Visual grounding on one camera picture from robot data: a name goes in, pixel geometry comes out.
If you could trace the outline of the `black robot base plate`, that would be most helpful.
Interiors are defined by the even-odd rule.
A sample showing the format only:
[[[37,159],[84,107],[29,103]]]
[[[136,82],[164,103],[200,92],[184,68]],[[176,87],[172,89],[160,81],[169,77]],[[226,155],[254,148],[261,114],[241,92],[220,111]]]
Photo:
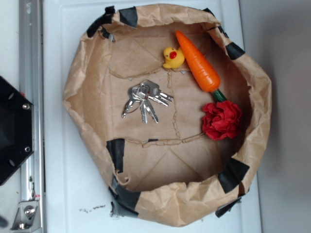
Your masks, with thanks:
[[[33,153],[33,104],[0,78],[0,184]]]

